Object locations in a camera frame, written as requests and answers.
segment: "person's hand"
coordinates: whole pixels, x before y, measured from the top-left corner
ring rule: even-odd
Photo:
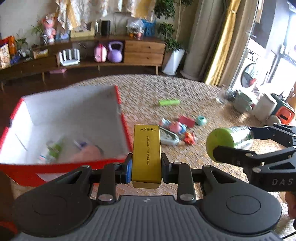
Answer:
[[[285,200],[288,204],[288,212],[290,219],[296,218],[296,196],[292,192],[286,192]]]

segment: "black speaker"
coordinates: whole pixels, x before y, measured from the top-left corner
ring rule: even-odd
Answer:
[[[109,36],[110,35],[110,20],[102,21],[101,23],[101,35],[102,36]]]

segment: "curtain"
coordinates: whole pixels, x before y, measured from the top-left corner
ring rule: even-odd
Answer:
[[[181,74],[202,81],[219,41],[227,6],[225,0],[198,0],[189,49]]]
[[[228,50],[232,40],[235,26],[236,12],[239,8],[240,0],[230,0],[226,13],[225,23],[221,32],[221,37],[216,48],[211,66],[208,70],[204,82],[207,85],[218,85],[224,64],[227,58]]]
[[[57,20],[65,31],[115,12],[129,12],[132,17],[149,20],[156,0],[56,0]]]
[[[239,71],[239,66],[244,60],[244,53],[255,25],[257,4],[258,0],[241,0],[236,14],[236,24],[230,48],[218,84],[219,86],[222,84],[229,86]]]

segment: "wooden floor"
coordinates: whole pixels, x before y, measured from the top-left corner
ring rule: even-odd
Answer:
[[[113,74],[155,74],[155,67],[147,66],[104,66],[100,68],[69,69],[64,74],[45,73],[45,83],[42,82],[41,74],[11,80],[4,86],[5,93],[0,91],[0,135],[6,126],[9,126],[9,117],[22,96],[38,92],[67,87],[83,80],[113,75]],[[9,178],[0,172],[0,221],[11,219],[11,203],[13,196]]]

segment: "small plant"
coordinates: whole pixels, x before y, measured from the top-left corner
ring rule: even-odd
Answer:
[[[40,21],[36,21],[37,22],[37,25],[36,26],[32,26],[32,35],[35,34],[35,35],[38,35],[38,34],[43,34],[44,32],[44,26],[43,24],[40,22]]]
[[[17,34],[17,39],[15,40],[15,44],[16,44],[17,50],[20,50],[24,44],[28,45],[27,38],[20,38],[20,36]]]
[[[156,0],[156,4],[154,7],[156,17],[161,18],[163,16],[165,18],[165,23],[161,23],[157,30],[166,42],[166,52],[175,51],[182,48],[182,45],[178,42],[182,24],[182,16],[184,13],[184,9],[187,6],[190,6],[192,3],[193,0],[179,0],[178,2],[174,2],[173,0]],[[175,38],[173,38],[173,33],[175,32],[173,25],[167,23],[167,20],[169,18],[175,18],[176,10],[174,4],[178,5],[179,7],[178,24]]]

